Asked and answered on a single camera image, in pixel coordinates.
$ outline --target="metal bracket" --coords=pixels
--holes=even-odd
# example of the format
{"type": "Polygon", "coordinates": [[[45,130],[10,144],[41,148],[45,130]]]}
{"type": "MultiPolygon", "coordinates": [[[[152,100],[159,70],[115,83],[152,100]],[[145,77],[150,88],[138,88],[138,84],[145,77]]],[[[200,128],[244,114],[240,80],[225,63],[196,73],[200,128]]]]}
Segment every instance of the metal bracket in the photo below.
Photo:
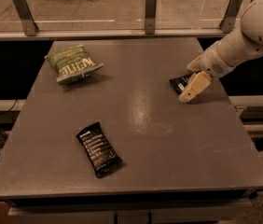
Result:
{"type": "Polygon", "coordinates": [[[157,0],[145,0],[145,33],[153,35],[156,30],[157,0]]]}
{"type": "Polygon", "coordinates": [[[233,30],[237,14],[241,8],[242,0],[230,0],[224,19],[219,24],[223,33],[229,33],[233,30]]]}
{"type": "Polygon", "coordinates": [[[36,35],[38,26],[35,23],[26,0],[12,0],[16,7],[23,31],[26,35],[36,35]]]}

